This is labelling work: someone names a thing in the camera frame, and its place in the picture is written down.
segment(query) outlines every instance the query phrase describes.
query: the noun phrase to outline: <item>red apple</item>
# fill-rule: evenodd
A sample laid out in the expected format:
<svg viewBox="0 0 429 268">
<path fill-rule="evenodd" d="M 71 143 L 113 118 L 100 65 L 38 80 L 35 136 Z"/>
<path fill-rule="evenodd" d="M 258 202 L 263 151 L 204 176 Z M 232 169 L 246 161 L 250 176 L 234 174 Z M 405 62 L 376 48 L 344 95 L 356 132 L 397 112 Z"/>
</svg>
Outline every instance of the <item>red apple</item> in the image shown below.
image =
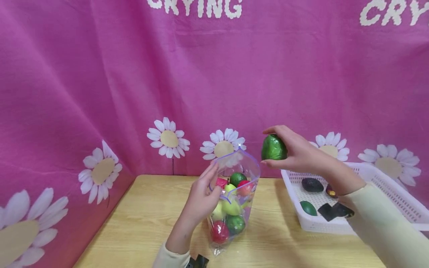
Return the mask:
<svg viewBox="0 0 429 268">
<path fill-rule="evenodd" d="M 211 239 L 217 244 L 223 244 L 227 241 L 230 236 L 230 231 L 226 223 L 222 220 L 217 220 L 213 222 L 211 226 Z"/>
</svg>

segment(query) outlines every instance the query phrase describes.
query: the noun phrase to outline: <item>pink curtain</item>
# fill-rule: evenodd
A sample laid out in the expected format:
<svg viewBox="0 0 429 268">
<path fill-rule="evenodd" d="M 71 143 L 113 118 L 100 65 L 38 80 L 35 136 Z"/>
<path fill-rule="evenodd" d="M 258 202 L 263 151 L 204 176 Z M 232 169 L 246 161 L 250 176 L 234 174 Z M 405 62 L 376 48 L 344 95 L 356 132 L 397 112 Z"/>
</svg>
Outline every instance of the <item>pink curtain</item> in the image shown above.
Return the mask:
<svg viewBox="0 0 429 268">
<path fill-rule="evenodd" d="M 198 175 L 239 143 L 259 159 L 279 123 L 428 206 L 428 10 L 1 1 L 0 252 L 25 246 L 0 267 L 71 267 L 137 175 Z"/>
</svg>

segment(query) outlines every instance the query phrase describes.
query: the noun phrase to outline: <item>plastic bag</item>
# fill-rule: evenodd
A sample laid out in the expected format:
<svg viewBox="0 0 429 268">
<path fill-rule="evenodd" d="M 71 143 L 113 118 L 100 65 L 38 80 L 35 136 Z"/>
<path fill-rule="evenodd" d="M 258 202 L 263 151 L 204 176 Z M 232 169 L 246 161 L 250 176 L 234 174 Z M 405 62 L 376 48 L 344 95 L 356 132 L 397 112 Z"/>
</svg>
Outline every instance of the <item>plastic bag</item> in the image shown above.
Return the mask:
<svg viewBox="0 0 429 268">
<path fill-rule="evenodd" d="M 240 146 L 237 151 L 218 158 L 216 162 L 219 164 L 219 178 L 210 183 L 208 190 L 212 191 L 216 184 L 224 190 L 217 207 L 207 219 L 210 246 L 215 256 L 226 250 L 233 239 L 248 228 L 252 201 L 260 176 L 258 161 Z"/>
</svg>

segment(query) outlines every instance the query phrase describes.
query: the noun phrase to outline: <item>basket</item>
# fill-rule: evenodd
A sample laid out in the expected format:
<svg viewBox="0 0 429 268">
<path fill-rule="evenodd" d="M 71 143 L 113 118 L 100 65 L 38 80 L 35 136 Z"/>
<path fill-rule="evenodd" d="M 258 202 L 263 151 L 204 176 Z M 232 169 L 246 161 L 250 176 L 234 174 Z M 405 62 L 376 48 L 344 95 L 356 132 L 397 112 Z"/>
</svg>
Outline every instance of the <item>basket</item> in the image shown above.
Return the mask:
<svg viewBox="0 0 429 268">
<path fill-rule="evenodd" d="M 345 163 L 351 167 L 362 179 L 370 182 L 380 190 L 396 205 L 402 214 L 419 231 L 429 231 L 429 211 L 411 194 L 398 185 L 392 178 L 384 174 L 375 166 L 366 163 Z M 318 212 L 317 216 L 311 216 L 304 212 L 300 201 L 308 201 L 314 205 L 316 210 L 322 205 L 329 203 L 334 205 L 337 200 L 329 197 L 324 191 L 321 193 L 309 193 L 301 185 L 304 178 L 315 178 L 325 187 L 327 181 L 320 176 L 309 173 L 296 173 L 282 170 L 281 175 L 289 193 L 290 199 L 295 206 L 301 228 L 309 232 L 330 233 L 339 235 L 356 235 L 353 229 L 343 217 L 337 217 L 327 222 Z"/>
</svg>

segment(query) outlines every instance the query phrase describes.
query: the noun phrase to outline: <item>black object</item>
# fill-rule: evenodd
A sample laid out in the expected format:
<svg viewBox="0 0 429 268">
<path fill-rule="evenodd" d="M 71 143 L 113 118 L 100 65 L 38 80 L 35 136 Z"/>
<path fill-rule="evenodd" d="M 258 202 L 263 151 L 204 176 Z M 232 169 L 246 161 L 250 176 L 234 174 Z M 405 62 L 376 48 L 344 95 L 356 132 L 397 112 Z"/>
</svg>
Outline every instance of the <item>black object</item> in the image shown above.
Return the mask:
<svg viewBox="0 0 429 268">
<path fill-rule="evenodd" d="M 320 193 L 324 189 L 323 184 L 314 178 L 305 178 L 301 184 L 304 190 L 311 193 Z"/>
<path fill-rule="evenodd" d="M 191 258 L 186 268 L 207 268 L 208 258 L 198 254 L 196 260 Z"/>
<path fill-rule="evenodd" d="M 354 215 L 353 210 L 349 209 L 348 207 L 338 202 L 332 207 L 331 205 L 326 203 L 323 206 L 321 206 L 317 211 L 323 216 L 323 218 L 325 218 L 327 222 L 330 222 L 336 217 L 345 217 L 345 216 L 351 217 Z"/>
</svg>

